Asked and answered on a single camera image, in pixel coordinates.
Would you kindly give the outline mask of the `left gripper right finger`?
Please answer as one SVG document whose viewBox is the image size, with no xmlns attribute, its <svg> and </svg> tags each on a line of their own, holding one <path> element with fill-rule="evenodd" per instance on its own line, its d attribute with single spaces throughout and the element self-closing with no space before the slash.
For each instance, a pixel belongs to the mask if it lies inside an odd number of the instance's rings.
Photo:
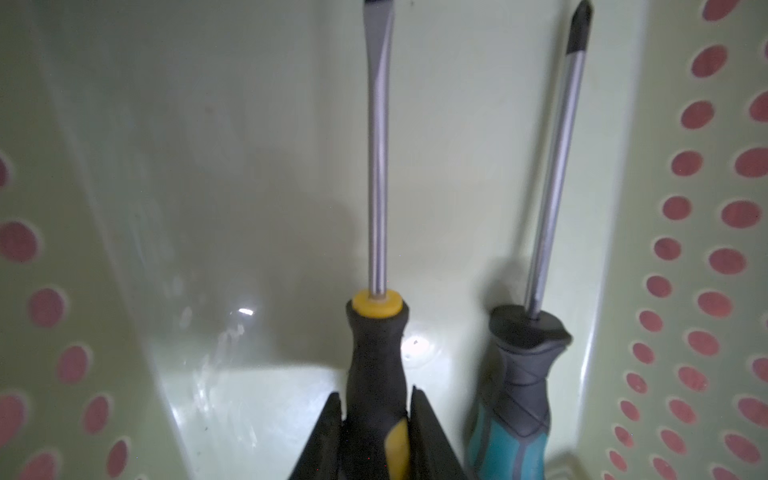
<svg viewBox="0 0 768 480">
<path fill-rule="evenodd" d="M 412 479 L 467 480 L 425 392 L 416 386 L 411 395 L 409 436 Z"/>
</svg>

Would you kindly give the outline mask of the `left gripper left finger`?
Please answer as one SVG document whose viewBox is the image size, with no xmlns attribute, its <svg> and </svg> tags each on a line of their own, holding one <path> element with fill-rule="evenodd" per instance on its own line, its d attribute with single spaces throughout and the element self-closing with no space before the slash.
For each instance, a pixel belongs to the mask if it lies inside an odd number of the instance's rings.
<svg viewBox="0 0 768 480">
<path fill-rule="evenodd" d="M 342 423 L 341 397 L 338 392 L 333 392 L 328 396 L 289 480 L 338 479 Z"/>
</svg>

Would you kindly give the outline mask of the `black yellow small screwdriver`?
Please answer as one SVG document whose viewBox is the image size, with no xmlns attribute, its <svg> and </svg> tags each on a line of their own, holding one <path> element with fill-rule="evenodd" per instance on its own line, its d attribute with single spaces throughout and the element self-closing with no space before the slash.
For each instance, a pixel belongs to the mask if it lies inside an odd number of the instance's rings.
<svg viewBox="0 0 768 480">
<path fill-rule="evenodd" d="M 405 479 L 410 473 L 406 380 L 400 342 L 408 320 L 387 287 L 391 1 L 363 4 L 368 66 L 368 286 L 347 304 L 353 353 L 341 450 L 348 479 Z"/>
</svg>

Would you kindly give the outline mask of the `green black screwdriver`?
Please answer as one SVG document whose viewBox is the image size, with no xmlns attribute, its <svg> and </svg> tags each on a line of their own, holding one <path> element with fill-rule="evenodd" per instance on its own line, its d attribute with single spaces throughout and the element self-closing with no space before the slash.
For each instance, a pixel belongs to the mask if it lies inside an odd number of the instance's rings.
<svg viewBox="0 0 768 480">
<path fill-rule="evenodd" d="M 544 311 L 543 299 L 593 15 L 592 2 L 581 1 L 568 23 L 523 301 L 490 312 L 489 330 L 500 363 L 479 391 L 467 446 L 474 479 L 545 476 L 551 427 L 547 377 L 573 338 L 560 319 Z"/>
</svg>

